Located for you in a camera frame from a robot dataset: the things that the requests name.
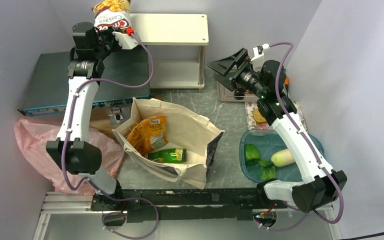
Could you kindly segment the brown snack packet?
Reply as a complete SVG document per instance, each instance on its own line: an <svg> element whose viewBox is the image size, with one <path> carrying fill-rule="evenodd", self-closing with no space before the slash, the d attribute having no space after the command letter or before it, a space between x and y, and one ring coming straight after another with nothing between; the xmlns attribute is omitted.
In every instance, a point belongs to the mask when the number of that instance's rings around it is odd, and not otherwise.
<svg viewBox="0 0 384 240"><path fill-rule="evenodd" d="M114 27L116 30L131 28L130 0L103 0L92 7L94 27L100 31Z"/></svg>

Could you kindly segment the dark blue network switch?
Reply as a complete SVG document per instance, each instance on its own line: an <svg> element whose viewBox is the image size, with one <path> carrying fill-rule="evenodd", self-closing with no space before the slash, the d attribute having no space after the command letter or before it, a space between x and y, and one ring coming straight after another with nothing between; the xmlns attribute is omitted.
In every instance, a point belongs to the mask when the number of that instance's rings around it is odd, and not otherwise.
<svg viewBox="0 0 384 240"><path fill-rule="evenodd" d="M23 116L63 114L69 94L69 52L41 54L31 77L25 100L18 112ZM140 85L149 78L148 54L138 46L132 50L112 53L103 61L102 77L126 85ZM101 82L95 95L94 109L128 106L133 98L150 99L149 85L124 88Z"/></svg>

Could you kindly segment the beige canvas tote bag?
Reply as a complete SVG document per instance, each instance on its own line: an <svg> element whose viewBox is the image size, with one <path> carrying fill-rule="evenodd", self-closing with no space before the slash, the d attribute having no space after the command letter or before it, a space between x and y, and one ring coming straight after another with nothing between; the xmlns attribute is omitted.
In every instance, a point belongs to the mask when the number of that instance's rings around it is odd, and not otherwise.
<svg viewBox="0 0 384 240"><path fill-rule="evenodd" d="M161 115L166 119L164 136L168 143L165 147L186 149L185 163L151 161L128 142L127 137L137 124L144 119ZM134 98L130 119L112 132L123 150L151 174L168 182L183 181L201 190L205 188L218 142L224 133L207 117L184 106L155 98Z"/></svg>

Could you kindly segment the green pepper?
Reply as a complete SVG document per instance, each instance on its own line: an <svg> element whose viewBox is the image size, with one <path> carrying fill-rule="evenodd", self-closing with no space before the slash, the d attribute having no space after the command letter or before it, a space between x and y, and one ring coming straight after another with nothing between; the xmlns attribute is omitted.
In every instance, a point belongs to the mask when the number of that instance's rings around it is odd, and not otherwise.
<svg viewBox="0 0 384 240"><path fill-rule="evenodd" d="M244 145L244 161L246 164L255 164L261 160L261 154L254 144Z"/></svg>

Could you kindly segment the orange snack packet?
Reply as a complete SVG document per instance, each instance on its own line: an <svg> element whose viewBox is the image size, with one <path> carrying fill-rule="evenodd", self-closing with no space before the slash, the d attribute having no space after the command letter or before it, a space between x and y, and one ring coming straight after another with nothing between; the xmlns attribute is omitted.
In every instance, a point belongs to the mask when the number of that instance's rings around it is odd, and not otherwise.
<svg viewBox="0 0 384 240"><path fill-rule="evenodd" d="M166 116L152 116L138 123L126 139L144 156L168 144L165 132Z"/></svg>

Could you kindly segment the white radish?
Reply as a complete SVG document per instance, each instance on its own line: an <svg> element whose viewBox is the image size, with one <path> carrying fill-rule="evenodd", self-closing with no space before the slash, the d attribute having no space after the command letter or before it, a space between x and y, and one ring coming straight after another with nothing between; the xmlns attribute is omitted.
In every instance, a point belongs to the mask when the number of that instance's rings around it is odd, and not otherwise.
<svg viewBox="0 0 384 240"><path fill-rule="evenodd" d="M289 149L283 149L274 153L270 161L275 167L281 168L295 163L295 159Z"/></svg>

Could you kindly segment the pink plastic grocery bag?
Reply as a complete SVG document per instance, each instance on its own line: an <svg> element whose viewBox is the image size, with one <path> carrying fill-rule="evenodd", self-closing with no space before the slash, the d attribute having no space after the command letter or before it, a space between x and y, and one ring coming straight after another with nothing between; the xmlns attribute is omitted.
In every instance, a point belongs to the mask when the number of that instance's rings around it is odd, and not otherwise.
<svg viewBox="0 0 384 240"><path fill-rule="evenodd" d="M56 191L91 196L95 190L85 182L79 189L71 190L64 180L62 170L46 151L47 141L56 139L60 127L56 122L21 118L15 123L13 130L22 155L38 173L52 182ZM121 146L95 128L89 128L89 139L92 145L101 150L105 170L112 177L116 177L125 154Z"/></svg>

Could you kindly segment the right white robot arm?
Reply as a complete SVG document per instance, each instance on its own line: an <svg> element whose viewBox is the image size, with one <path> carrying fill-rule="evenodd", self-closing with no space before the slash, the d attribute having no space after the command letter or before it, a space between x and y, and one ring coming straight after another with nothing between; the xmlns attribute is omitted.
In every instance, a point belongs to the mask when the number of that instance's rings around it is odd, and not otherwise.
<svg viewBox="0 0 384 240"><path fill-rule="evenodd" d="M261 183L263 189L255 194L256 203L267 208L274 201L289 202L308 213L338 200L338 212L342 214L345 203L342 190L347 176L342 170L334 170L317 149L302 125L297 108L283 92L284 63L267 60L256 71L248 51L242 48L207 66L216 73L215 79L230 91L242 89L257 97L258 111L281 137L299 169L299 182L270 179Z"/></svg>

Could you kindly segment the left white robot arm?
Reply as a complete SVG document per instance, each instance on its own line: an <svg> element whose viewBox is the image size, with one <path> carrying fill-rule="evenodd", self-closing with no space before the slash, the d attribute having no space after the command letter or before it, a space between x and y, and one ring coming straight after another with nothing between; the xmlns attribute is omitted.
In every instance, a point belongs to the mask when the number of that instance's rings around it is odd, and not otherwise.
<svg viewBox="0 0 384 240"><path fill-rule="evenodd" d="M90 143L89 127L93 101L100 86L104 59L119 43L115 28L100 30L90 22L72 28L75 46L69 53L68 99L63 123L55 140L46 143L46 152L61 169L67 186L77 190L88 182L111 210L119 209L124 196L120 184L102 165L101 150Z"/></svg>

